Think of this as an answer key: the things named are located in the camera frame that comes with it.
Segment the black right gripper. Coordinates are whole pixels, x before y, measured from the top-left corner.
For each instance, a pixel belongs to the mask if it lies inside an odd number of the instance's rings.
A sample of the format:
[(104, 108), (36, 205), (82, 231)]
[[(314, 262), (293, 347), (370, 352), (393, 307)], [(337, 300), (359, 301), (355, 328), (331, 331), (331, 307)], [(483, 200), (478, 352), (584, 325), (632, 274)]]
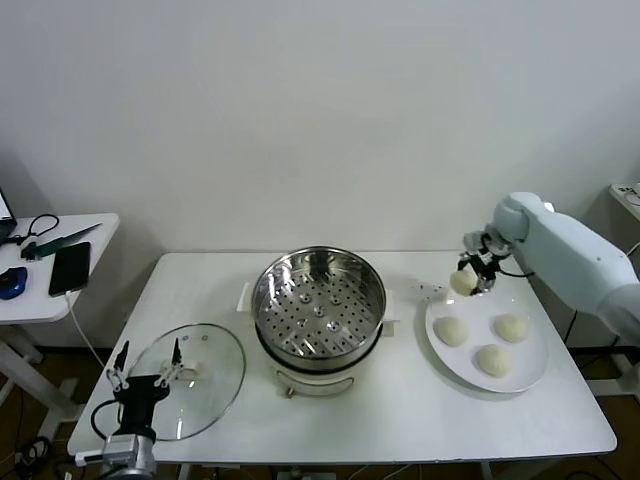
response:
[(476, 285), (471, 290), (472, 296), (482, 295), (492, 290), (496, 282), (496, 274), (501, 270), (502, 260), (501, 255), (496, 255), (487, 249), (460, 254), (457, 270), (463, 271), (470, 268), (470, 271), (475, 272), (477, 276)]

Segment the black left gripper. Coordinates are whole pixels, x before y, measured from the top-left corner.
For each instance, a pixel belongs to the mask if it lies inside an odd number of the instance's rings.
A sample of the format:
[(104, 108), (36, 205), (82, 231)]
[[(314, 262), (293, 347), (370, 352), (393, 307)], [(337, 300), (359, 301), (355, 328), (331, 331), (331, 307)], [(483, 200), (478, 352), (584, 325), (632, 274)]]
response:
[(114, 434), (139, 435), (156, 440), (157, 434), (152, 428), (155, 406), (168, 397), (168, 385), (183, 368), (179, 339), (174, 341), (169, 367), (160, 376), (156, 374), (126, 378), (124, 367), (128, 349), (129, 341), (126, 341), (116, 355), (113, 366), (106, 370), (112, 389), (120, 390), (114, 396), (122, 406), (122, 416), (120, 426)]

